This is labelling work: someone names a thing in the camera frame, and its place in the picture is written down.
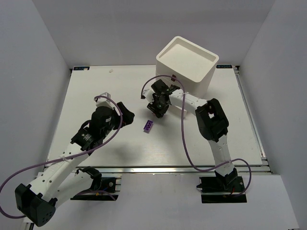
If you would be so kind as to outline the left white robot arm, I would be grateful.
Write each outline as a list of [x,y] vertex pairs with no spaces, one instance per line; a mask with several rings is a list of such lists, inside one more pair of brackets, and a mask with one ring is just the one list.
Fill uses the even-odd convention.
[[121,113],[103,102],[84,122],[72,137],[61,160],[51,164],[42,174],[28,185],[20,184],[15,189],[17,208],[36,226],[47,224],[56,209],[75,195],[93,193],[102,189],[102,175],[93,168],[86,167],[67,180],[70,173],[100,146],[112,130],[130,125],[135,114],[122,102],[117,104]]

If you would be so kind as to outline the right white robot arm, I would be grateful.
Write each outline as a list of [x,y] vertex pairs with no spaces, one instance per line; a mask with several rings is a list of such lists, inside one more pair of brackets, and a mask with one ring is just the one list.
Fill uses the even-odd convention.
[[142,89],[141,98],[149,102],[147,108],[158,118],[163,117],[171,105],[182,109],[182,119],[185,111],[195,115],[199,132],[211,147],[216,177],[224,185],[237,178],[227,144],[229,122],[217,99],[198,98],[176,85],[167,86],[162,80],[156,81],[150,89]]

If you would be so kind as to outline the white three-drawer storage box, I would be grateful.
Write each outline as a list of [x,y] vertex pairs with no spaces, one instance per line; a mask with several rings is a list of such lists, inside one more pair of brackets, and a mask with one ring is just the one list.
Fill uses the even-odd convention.
[[219,56],[181,36],[174,37],[156,56],[156,75],[173,76],[185,90],[204,98]]

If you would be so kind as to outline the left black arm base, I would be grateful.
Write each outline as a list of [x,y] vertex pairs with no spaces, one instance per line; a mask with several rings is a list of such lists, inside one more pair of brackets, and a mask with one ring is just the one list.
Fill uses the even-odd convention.
[[75,176],[86,173],[92,180],[88,189],[76,194],[71,200],[79,201],[116,201],[120,192],[119,177],[103,176],[97,169],[87,167],[77,169]]

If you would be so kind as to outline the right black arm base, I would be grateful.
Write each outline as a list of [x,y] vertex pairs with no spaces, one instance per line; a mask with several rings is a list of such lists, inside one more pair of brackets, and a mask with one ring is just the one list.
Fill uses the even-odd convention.
[[200,183],[196,189],[201,193],[203,204],[235,204],[247,203],[244,191],[245,186],[241,176],[237,177],[227,188],[217,177],[200,177]]

